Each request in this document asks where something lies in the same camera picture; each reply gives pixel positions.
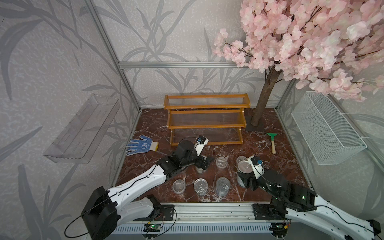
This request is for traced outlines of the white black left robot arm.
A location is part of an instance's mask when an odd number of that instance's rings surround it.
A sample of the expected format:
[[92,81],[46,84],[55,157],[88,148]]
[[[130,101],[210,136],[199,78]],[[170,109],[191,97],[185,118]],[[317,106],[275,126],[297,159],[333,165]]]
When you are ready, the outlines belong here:
[[214,157],[203,156],[209,140],[199,136],[195,143],[182,140],[169,155],[159,159],[152,167],[130,181],[106,190],[99,187],[87,201],[81,218],[93,240],[104,240],[117,226],[137,219],[154,219],[160,205],[156,199],[137,198],[164,184],[189,166],[206,170]]

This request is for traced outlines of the green corn seed can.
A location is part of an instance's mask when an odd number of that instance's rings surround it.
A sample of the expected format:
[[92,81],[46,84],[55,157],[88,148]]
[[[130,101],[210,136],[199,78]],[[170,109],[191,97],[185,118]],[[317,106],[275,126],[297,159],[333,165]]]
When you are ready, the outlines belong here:
[[194,182],[194,190],[199,196],[204,196],[208,191],[208,182],[205,179],[197,179]]

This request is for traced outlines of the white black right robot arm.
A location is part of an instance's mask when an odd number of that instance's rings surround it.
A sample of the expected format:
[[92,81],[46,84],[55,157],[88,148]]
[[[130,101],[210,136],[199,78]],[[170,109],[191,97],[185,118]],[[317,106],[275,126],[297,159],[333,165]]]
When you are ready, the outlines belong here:
[[376,220],[362,220],[335,207],[313,190],[287,181],[274,170],[239,173],[245,188],[271,195],[269,204],[253,204],[256,220],[294,220],[336,240],[374,240],[381,233]]

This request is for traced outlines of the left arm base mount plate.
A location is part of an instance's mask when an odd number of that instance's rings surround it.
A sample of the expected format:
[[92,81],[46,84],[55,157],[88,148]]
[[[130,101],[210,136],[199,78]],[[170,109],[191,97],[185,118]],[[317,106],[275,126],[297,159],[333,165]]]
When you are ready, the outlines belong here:
[[175,205],[160,205],[154,208],[148,217],[135,219],[139,221],[172,221],[175,215]]

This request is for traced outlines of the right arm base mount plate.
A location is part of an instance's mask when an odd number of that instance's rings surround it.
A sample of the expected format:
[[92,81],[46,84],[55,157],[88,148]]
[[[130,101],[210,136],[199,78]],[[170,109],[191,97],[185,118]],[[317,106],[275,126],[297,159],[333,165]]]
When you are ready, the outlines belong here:
[[285,219],[285,214],[277,212],[275,210],[270,210],[269,204],[258,204],[254,203],[252,205],[253,214],[255,220],[259,221],[271,221],[279,220],[282,221]]

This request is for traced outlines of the clear jar black label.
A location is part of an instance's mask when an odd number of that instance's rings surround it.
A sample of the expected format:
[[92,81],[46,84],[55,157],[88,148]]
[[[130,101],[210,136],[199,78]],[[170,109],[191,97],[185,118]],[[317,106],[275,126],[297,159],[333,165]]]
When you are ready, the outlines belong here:
[[178,195],[181,195],[185,192],[186,190],[186,183],[185,181],[179,179],[179,180],[176,180],[173,185],[172,185],[172,189],[174,191],[174,193],[178,194]]

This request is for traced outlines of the purple flower seed can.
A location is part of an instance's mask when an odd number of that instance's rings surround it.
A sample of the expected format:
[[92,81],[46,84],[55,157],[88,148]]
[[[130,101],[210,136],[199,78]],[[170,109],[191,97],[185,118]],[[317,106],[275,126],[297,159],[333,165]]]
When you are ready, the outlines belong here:
[[230,189],[231,189],[231,183],[227,178],[221,177],[217,179],[216,194],[219,197],[225,197],[229,193]]

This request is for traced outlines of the clear jar red label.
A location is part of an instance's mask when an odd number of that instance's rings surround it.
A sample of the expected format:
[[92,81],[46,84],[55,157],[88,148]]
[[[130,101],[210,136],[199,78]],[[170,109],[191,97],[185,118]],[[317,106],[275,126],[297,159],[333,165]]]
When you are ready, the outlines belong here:
[[248,159],[246,158],[246,157],[244,157],[244,156],[239,156],[238,158],[237,158],[237,163],[240,163],[240,162],[242,162],[242,161],[247,161]]
[[224,170],[228,167],[228,159],[225,157],[218,157],[216,159],[216,166],[218,170]]

